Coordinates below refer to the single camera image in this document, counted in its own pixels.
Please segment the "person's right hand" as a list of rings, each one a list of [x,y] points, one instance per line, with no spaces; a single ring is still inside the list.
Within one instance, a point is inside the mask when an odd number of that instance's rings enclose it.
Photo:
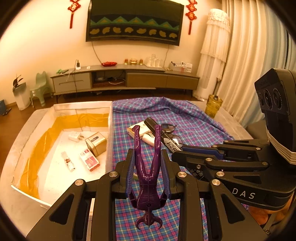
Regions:
[[[256,220],[256,222],[259,225],[266,224],[269,219],[269,215],[272,215],[272,214],[275,214],[274,221],[279,222],[279,221],[282,221],[286,216],[288,209],[290,207],[291,201],[292,201],[292,197],[290,198],[288,203],[284,206],[284,208],[278,211],[272,211],[272,210],[249,206],[248,212],[251,214],[251,216]]]

